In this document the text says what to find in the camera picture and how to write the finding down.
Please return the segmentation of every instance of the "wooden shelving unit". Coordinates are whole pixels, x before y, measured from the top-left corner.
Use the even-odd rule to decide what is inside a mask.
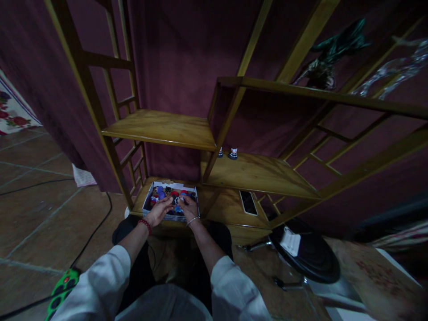
[[[343,174],[336,170],[333,167],[335,160],[362,140],[367,139],[374,130],[391,116],[402,115],[427,120],[428,110],[419,106],[348,95],[350,91],[364,81],[364,78],[374,68],[379,66],[392,51],[393,45],[381,46],[373,57],[368,59],[368,63],[362,68],[362,72],[356,73],[339,93],[288,84],[340,0],[319,0],[316,3],[299,37],[296,39],[293,49],[278,71],[275,81],[245,77],[264,23],[268,19],[272,1],[264,0],[262,3],[237,74],[233,77],[219,77],[215,84],[213,81],[214,95],[208,116],[205,119],[140,108],[138,91],[136,90],[136,71],[127,0],[119,0],[126,59],[120,58],[111,0],[97,0],[97,2],[106,9],[114,57],[84,51],[68,9],[67,1],[45,0],[46,7],[52,17],[94,125],[116,175],[117,182],[128,207],[131,209],[131,214],[142,214],[143,202],[150,184],[154,180],[164,180],[163,178],[149,176],[144,142],[201,150],[202,179],[200,182],[186,183],[197,187],[202,218],[226,224],[231,231],[233,242],[241,245],[249,244],[268,235],[276,226],[428,144],[428,125],[425,124],[401,141],[385,150],[379,151],[377,155],[366,160],[350,172]],[[407,19],[396,30],[391,32],[394,35],[406,37],[422,19],[420,16],[411,16],[411,18],[415,19],[415,22]],[[94,86],[89,69],[90,66],[101,67],[104,71],[115,115],[115,123],[110,126],[107,125],[101,102]],[[112,68],[125,69],[130,74],[132,96],[122,102],[117,101],[112,85]],[[217,95],[221,86],[232,86],[235,88],[235,93],[227,110],[226,119],[215,141],[209,123],[216,108]],[[219,159],[217,158],[218,152],[224,143],[232,120],[248,88],[279,92],[284,95],[316,98],[320,101],[321,111],[288,146],[284,147],[284,151],[279,158],[240,152],[237,160],[230,160],[227,157]],[[134,103],[134,112],[131,112],[130,103]],[[360,134],[351,139],[323,126],[323,122],[338,104],[376,110],[383,112],[383,114]],[[121,108],[126,110],[126,116],[123,118],[120,116]],[[287,160],[314,131],[324,132],[324,138],[310,152],[304,155],[297,165],[291,167]],[[331,138],[343,141],[345,143],[344,146],[329,160],[321,160],[316,157],[315,152]],[[132,149],[120,160],[115,148],[123,139],[132,140]],[[141,157],[136,164],[133,164],[133,156],[138,151],[141,152]],[[310,182],[306,181],[298,173],[298,168],[308,159],[317,161],[325,169],[336,175],[337,180],[320,190],[313,188]],[[128,188],[123,173],[126,167],[129,168],[132,178],[133,187],[131,189]],[[239,190],[252,192],[258,211],[257,216],[248,215],[243,211]],[[133,195],[136,191],[138,191],[138,194],[134,198]],[[263,196],[257,196],[256,192],[262,193]],[[299,198],[301,202],[293,208],[280,211],[279,202],[288,197]],[[261,202],[266,200],[271,204],[277,215],[272,221],[267,219],[262,208]],[[158,235],[190,235],[190,230],[186,229],[185,224],[182,222],[163,221],[153,232]]]

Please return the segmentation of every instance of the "silver bracelet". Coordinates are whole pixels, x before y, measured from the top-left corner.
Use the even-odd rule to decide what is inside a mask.
[[[200,218],[199,216],[196,216],[196,217],[194,217],[193,219],[191,219],[190,221],[188,221],[187,222],[187,224],[186,224],[186,227],[188,227],[189,226],[189,224],[191,223],[191,222],[193,222],[195,219],[197,219],[197,218]]]

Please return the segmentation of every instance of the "black cable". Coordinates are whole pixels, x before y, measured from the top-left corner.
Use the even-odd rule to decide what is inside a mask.
[[[94,234],[98,231],[98,229],[100,228],[100,226],[105,222],[105,220],[108,218],[108,216],[111,213],[111,210],[113,209],[113,204],[111,203],[111,198],[110,195],[108,194],[108,192],[106,192],[107,197],[108,197],[108,201],[110,203],[110,209],[107,212],[107,215],[104,217],[104,219],[101,221],[101,223],[97,226],[97,228],[92,232],[91,236],[89,237],[88,241],[86,242],[85,246],[83,247],[83,249],[80,251],[79,255],[77,255],[76,259],[74,259],[73,263],[71,264],[70,268],[74,268],[77,260],[80,258],[80,256],[83,254],[83,251],[85,251],[86,247],[88,246],[89,242],[92,240],[92,237],[94,236]]]
[[[153,247],[152,247],[148,242],[147,242],[147,245],[148,245],[148,247],[149,247],[149,248],[151,248],[151,249],[152,249],[152,252],[153,252],[154,262],[153,262],[152,271],[154,272],[154,268],[155,268],[155,266],[156,266],[156,254],[155,254],[155,250],[153,250]]]
[[[74,179],[73,179],[73,178],[67,178],[67,179],[63,179],[63,180],[56,180],[56,181],[68,181],[68,180],[74,180]],[[39,183],[39,184],[35,184],[35,185],[32,185],[32,186],[24,187],[24,188],[22,188],[22,189],[17,189],[17,190],[14,190],[14,191],[10,191],[10,192],[6,192],[6,193],[3,193],[3,194],[0,194],[0,196],[2,196],[2,195],[6,195],[6,194],[10,194],[10,193],[14,193],[14,192],[18,192],[18,191],[23,190],[23,189],[27,189],[27,188],[30,188],[30,187],[39,186],[39,185],[46,184],[46,183],[53,183],[53,182],[56,182],[56,181],[47,181],[47,182],[43,182],[43,183]],[[113,204],[112,204],[112,202],[111,202],[110,195],[109,195],[109,193],[108,193],[108,192],[106,192],[106,194],[107,194],[107,197],[108,197],[108,201],[109,201],[109,203],[110,203],[110,209],[108,210],[108,212],[107,212],[106,216],[105,216],[105,217],[104,217],[104,219],[101,221],[101,223],[100,223],[100,224],[97,226],[97,228],[94,230],[94,232],[92,232],[92,234],[91,234],[91,236],[89,237],[88,241],[86,242],[85,246],[84,246],[84,247],[83,247],[83,249],[80,251],[79,255],[77,255],[76,259],[73,261],[73,263],[71,264],[70,268],[74,268],[74,265],[76,264],[77,260],[80,258],[80,256],[82,255],[82,253],[85,251],[85,249],[86,249],[86,247],[88,246],[89,242],[91,241],[92,237],[94,236],[94,234],[96,233],[96,231],[98,231],[98,229],[101,227],[101,225],[105,222],[105,220],[108,218],[108,216],[110,215],[110,213],[111,213],[111,211],[112,211],[112,209],[113,209]],[[24,307],[22,307],[22,308],[19,308],[19,309],[15,310],[15,311],[9,312],[9,313],[7,313],[7,314],[3,314],[3,315],[1,315],[1,316],[0,316],[0,321],[3,321],[3,320],[6,320],[6,319],[9,319],[9,318],[11,318],[11,317],[14,317],[15,315],[18,315],[18,314],[20,314],[20,313],[22,313],[22,312],[24,312],[24,311],[26,311],[26,310],[28,310],[28,309],[31,309],[31,308],[33,308],[33,307],[35,307],[35,306],[39,305],[39,304],[42,304],[43,302],[49,301],[49,300],[53,299],[54,297],[58,296],[59,294],[64,293],[64,292],[66,292],[66,291],[68,291],[68,290],[70,290],[70,289],[74,288],[75,286],[76,286],[76,285],[74,285],[74,286],[72,286],[72,287],[69,287],[69,288],[67,288],[67,289],[65,289],[65,290],[63,290],[63,291],[61,291],[61,292],[59,292],[59,293],[57,293],[57,294],[52,295],[52,296],[48,296],[48,297],[46,297],[46,298],[44,298],[44,299],[41,299],[41,300],[39,300],[39,301],[33,302],[33,303],[31,303],[31,304],[28,304],[28,305],[26,305],[26,306],[24,306]]]
[[[0,316],[0,321],[9,319],[11,317],[14,317],[14,316],[16,316],[16,315],[18,315],[20,313],[23,313],[24,311],[26,311],[28,309],[31,309],[31,308],[39,305],[39,304],[42,304],[43,302],[49,301],[49,300],[53,299],[54,297],[56,297],[56,296],[58,296],[58,295],[60,295],[60,294],[62,294],[64,292],[69,291],[70,289],[74,288],[76,285],[77,284],[75,284],[75,285],[73,285],[71,287],[68,287],[68,288],[62,290],[61,292],[58,292],[57,294],[54,294],[54,295],[48,296],[48,297],[46,297],[44,299],[41,299],[39,301],[33,302],[33,303],[29,304],[29,305],[26,305],[25,307],[22,307],[22,308],[19,308],[19,309],[15,310],[15,311],[9,312],[7,314],[3,314],[2,316]]]
[[[55,181],[47,181],[47,182],[43,182],[43,183],[38,183],[38,184],[35,184],[35,185],[23,187],[21,189],[16,189],[14,191],[10,191],[10,192],[6,192],[6,193],[3,193],[3,194],[0,194],[0,196],[7,195],[7,194],[12,194],[14,192],[19,192],[21,190],[28,189],[30,187],[35,187],[35,186],[39,186],[39,185],[43,185],[43,184],[47,184],[47,183],[54,183],[54,182],[57,182],[57,181],[74,181],[74,178],[65,178],[63,180],[55,180]]]

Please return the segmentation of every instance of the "purple fabric backdrop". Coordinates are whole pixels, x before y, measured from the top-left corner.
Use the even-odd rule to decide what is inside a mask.
[[[118,13],[117,3],[113,3]],[[260,0],[131,0],[133,43],[142,107],[206,117],[215,79],[236,74],[260,3]],[[274,78],[314,4],[314,0],[274,2],[250,63],[248,76]],[[378,43],[385,40],[388,29],[411,10],[411,6],[402,4],[399,15],[386,20],[385,17],[397,5],[399,0],[341,1],[318,41],[334,35],[350,22],[365,17],[365,34],[374,44],[353,57],[345,57],[337,64],[338,88],[376,50]],[[3,6],[8,15],[1,21],[1,68],[73,163],[90,170],[102,190],[118,192],[119,188],[43,1],[8,0],[3,2]],[[86,0],[69,1],[69,6],[84,49],[112,55],[103,8],[95,1]],[[124,57],[119,15],[115,17],[121,55]],[[426,24],[421,25],[412,37],[423,35],[427,35]],[[408,52],[400,49],[394,55]],[[309,54],[303,64],[315,56]],[[114,117],[102,71],[92,68],[91,72],[107,120],[112,123]],[[421,72],[401,85],[388,99],[427,106],[423,85],[427,76],[426,70]],[[118,98],[129,96],[127,73],[114,70],[113,77]],[[222,89],[211,124],[215,137],[230,98],[231,90]],[[241,152],[278,156],[318,108],[319,102],[314,99],[248,91],[226,138],[225,151],[233,145]],[[346,135],[353,135],[367,125],[370,117],[375,116],[374,112],[361,110],[342,111],[335,115],[329,126],[343,130]],[[375,148],[384,148],[416,125],[404,118],[393,119],[377,134],[375,140],[367,144],[365,142],[347,160],[335,165],[346,172],[351,164],[367,158]],[[320,155],[328,156],[337,148],[334,144],[327,145],[319,152]],[[150,175],[189,181],[199,179],[198,151],[159,144],[146,146]],[[130,143],[126,142],[118,147],[118,152],[123,155],[129,148]],[[425,189],[428,175],[423,161],[427,154],[428,150],[423,150],[408,157],[301,217],[315,228],[342,235],[360,221]],[[316,165],[308,162],[305,167],[302,167],[302,173],[313,180],[315,185],[322,186],[330,180],[329,175],[317,170]]]

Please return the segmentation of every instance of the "white cloth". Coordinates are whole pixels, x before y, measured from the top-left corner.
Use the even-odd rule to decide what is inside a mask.
[[[59,320],[270,320],[262,296],[228,256],[211,275],[213,316],[196,297],[173,284],[158,285],[116,316],[128,286],[131,259],[120,245],[101,256],[59,307]]]

